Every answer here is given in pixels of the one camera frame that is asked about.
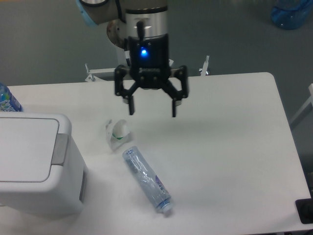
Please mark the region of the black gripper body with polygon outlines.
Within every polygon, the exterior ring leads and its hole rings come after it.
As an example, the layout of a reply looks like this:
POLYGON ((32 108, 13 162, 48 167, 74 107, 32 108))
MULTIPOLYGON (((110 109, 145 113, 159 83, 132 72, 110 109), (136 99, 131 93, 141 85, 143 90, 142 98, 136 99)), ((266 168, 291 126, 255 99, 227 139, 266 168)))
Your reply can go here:
POLYGON ((158 90, 171 73, 169 66, 169 35, 129 37, 130 76, 143 89, 158 90))

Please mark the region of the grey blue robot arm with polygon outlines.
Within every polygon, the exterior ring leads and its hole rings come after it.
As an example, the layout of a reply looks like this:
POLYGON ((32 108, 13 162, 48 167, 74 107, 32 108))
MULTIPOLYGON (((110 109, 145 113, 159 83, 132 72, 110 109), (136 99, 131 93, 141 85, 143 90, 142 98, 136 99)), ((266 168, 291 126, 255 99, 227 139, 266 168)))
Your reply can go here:
POLYGON ((176 107, 189 95, 186 66, 177 69, 169 64, 168 3, 165 0, 78 0, 83 19, 89 25, 114 20, 124 25, 122 48, 127 65, 114 70, 114 93, 123 98, 134 114, 133 94, 137 88, 162 89, 176 107))

